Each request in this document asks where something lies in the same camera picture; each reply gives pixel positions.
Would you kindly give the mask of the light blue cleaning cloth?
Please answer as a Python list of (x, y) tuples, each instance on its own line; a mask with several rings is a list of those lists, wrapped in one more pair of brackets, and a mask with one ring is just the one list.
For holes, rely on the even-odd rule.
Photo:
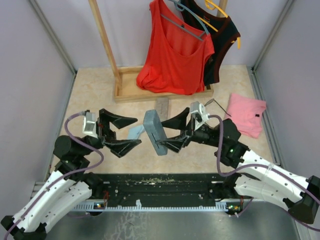
[(128, 131), (128, 135), (127, 135), (126, 139), (127, 140), (138, 140), (144, 132), (145, 132), (145, 128), (142, 124), (131, 127)]

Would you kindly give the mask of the blue-grey glasses case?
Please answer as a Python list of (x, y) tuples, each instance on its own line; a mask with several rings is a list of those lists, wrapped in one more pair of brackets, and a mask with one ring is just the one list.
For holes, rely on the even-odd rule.
[(147, 110), (143, 119), (143, 127), (147, 133), (150, 142), (158, 156), (168, 154), (168, 149), (165, 146), (158, 144), (158, 141), (167, 138), (165, 130), (162, 126), (160, 117), (155, 109)]

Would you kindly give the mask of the grey glasses case green lining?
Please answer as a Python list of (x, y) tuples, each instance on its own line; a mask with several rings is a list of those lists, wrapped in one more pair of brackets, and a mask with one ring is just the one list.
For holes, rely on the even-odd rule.
[(161, 122), (168, 119), (169, 102), (170, 100), (167, 97), (159, 97), (155, 101), (155, 110)]

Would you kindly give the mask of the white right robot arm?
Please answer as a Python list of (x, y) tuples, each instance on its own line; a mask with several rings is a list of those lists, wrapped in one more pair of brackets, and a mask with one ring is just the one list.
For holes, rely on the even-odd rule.
[(246, 196), (264, 200), (285, 210), (301, 224), (312, 225), (320, 207), (320, 179), (304, 177), (275, 165), (241, 143), (241, 133), (230, 118), (201, 114), (186, 108), (162, 121), (163, 128), (179, 130), (158, 144), (175, 153), (191, 142), (216, 147), (218, 174), (225, 178), (223, 192), (229, 198)]

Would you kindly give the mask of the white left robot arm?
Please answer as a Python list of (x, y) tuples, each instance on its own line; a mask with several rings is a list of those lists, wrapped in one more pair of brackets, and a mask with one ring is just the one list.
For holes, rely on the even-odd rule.
[(6, 215), (0, 224), (6, 229), (4, 239), (44, 240), (53, 226), (76, 205), (101, 197), (103, 181), (91, 170), (101, 165), (104, 147), (118, 158), (141, 144), (140, 139), (117, 139), (111, 130), (125, 128), (137, 118), (114, 114), (102, 108), (98, 115), (89, 110), (69, 116), (64, 122), (65, 135), (54, 144), (59, 159), (54, 171), (40, 190), (14, 215)]

